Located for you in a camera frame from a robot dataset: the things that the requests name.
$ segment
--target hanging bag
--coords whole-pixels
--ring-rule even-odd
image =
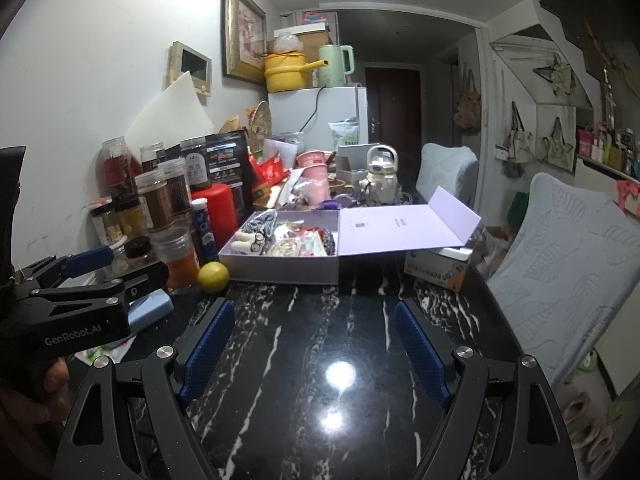
[[[545,137],[543,142],[547,145],[546,162],[563,170],[573,171],[575,148],[564,140],[560,117],[556,117],[551,135]]]
[[[526,132],[515,101],[511,101],[511,131],[507,135],[508,161],[523,164],[533,159],[533,134]]]
[[[482,127],[480,94],[476,90],[474,73],[466,70],[466,64],[463,65],[463,71],[462,95],[456,113],[453,115],[453,123],[468,133],[478,133]]]

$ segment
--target refrigerator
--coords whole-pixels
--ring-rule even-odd
[[[314,114],[316,100],[318,111]],[[359,124],[357,143],[369,142],[367,89],[362,86],[277,92],[269,94],[269,107],[272,135],[304,131],[305,151],[333,151],[334,136],[329,123],[349,118],[355,118]]]

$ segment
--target metal screw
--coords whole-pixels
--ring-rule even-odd
[[[520,362],[522,363],[523,366],[526,366],[527,368],[533,368],[535,365],[538,364],[538,361],[536,361],[536,358],[531,355],[523,355]]]
[[[174,348],[169,345],[161,346],[158,350],[156,350],[156,355],[161,359],[167,359],[174,354]]]
[[[108,364],[109,364],[109,358],[106,355],[101,355],[100,357],[97,357],[94,361],[94,366],[96,368],[104,368]]]
[[[456,348],[456,354],[458,354],[458,357],[468,359],[474,354],[474,351],[466,345],[460,345]]]

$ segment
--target tabletop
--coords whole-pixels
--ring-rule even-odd
[[[411,478],[442,410],[420,388],[396,333],[400,299],[416,300],[429,322],[485,357],[520,354],[472,267],[456,294],[404,274],[398,254],[340,266],[338,286],[230,284],[236,328],[206,393],[188,408],[224,480]],[[174,313],[139,334],[126,359],[174,343],[214,301],[197,291],[176,297]],[[148,431],[143,405],[136,418]],[[492,421],[487,404],[464,478],[479,473]],[[166,477],[159,456],[150,467]]]

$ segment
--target brown door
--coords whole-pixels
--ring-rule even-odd
[[[398,180],[413,189],[420,170],[422,117],[420,72],[367,68],[370,142],[388,144],[398,152]]]

